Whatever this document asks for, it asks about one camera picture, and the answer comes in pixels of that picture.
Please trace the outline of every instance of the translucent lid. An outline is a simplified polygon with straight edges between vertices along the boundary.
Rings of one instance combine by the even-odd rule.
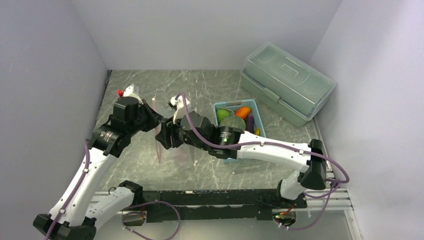
[[[335,81],[272,43],[250,54],[243,72],[263,86],[270,98],[284,101],[306,117],[317,113],[336,86]]]

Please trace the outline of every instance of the basket of vegetables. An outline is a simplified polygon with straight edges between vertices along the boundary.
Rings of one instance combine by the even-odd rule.
[[[255,100],[217,102],[213,105],[213,108],[216,125],[239,128],[264,138],[267,137]],[[236,161],[236,159],[223,160],[224,163],[233,161]]]

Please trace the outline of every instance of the metal frame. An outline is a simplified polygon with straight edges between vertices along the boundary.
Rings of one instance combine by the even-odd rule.
[[[320,132],[320,128],[318,126],[318,123],[315,119],[313,119],[314,128],[318,134],[318,138],[322,141],[322,135]],[[323,151],[324,154],[328,156],[327,149],[325,147],[325,143],[323,144]],[[327,178],[334,178],[334,171],[329,162],[327,162]],[[307,193],[310,195],[319,196],[322,195],[330,190],[330,184],[327,183],[327,189],[325,190],[308,190]],[[107,197],[109,194],[107,191],[96,191],[92,200],[91,205],[94,205],[95,203],[101,201],[103,198]],[[306,197],[307,202],[307,208],[296,208],[296,211],[308,211],[309,215],[311,211],[321,211],[326,199],[315,199],[311,197]],[[282,212],[286,211],[287,209],[273,209],[272,212]],[[350,230],[350,234],[353,240],[363,240],[363,236],[361,233],[361,230],[359,229],[357,219],[355,217],[355,211],[352,206],[351,199],[349,197],[348,190],[346,188],[339,188],[337,189],[333,194],[330,196],[330,200],[328,201],[328,205],[326,208],[326,211],[343,211],[344,215],[346,217],[346,221]],[[126,214],[127,211],[120,211],[117,212],[117,215]]]

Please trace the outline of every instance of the robotic arm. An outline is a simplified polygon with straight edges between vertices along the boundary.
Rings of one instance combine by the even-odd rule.
[[[139,131],[148,132],[159,124],[161,131],[155,138],[166,149],[188,144],[220,159],[258,159],[291,166],[295,169],[294,173],[278,186],[281,198],[295,200],[306,189],[326,188],[325,160],[303,152],[322,154],[321,141],[313,139],[307,144],[268,139],[238,128],[215,126],[194,111],[188,114],[188,118],[183,114],[181,96],[173,98],[169,105],[176,110],[175,115],[164,118],[139,97],[136,86],[129,86],[114,104],[108,121],[93,132],[88,143],[90,158],[84,158],[69,187],[49,213],[39,214],[35,218],[34,227],[52,240],[92,240],[96,230],[117,212],[128,206],[141,204],[143,187],[124,181],[113,194],[89,207],[101,180],[123,149],[131,143],[131,137]],[[212,144],[200,139],[191,125]],[[225,148],[233,144],[241,146]],[[293,146],[301,151],[295,152],[278,144]],[[85,178],[79,182],[82,173]],[[64,202],[68,199],[67,207],[64,207]]]

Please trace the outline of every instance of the orange vegetable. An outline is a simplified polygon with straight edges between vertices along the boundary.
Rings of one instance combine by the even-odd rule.
[[[239,118],[245,119],[248,114],[251,112],[252,110],[250,109],[250,107],[247,106],[243,106],[240,107],[235,113],[234,115],[236,115]]]

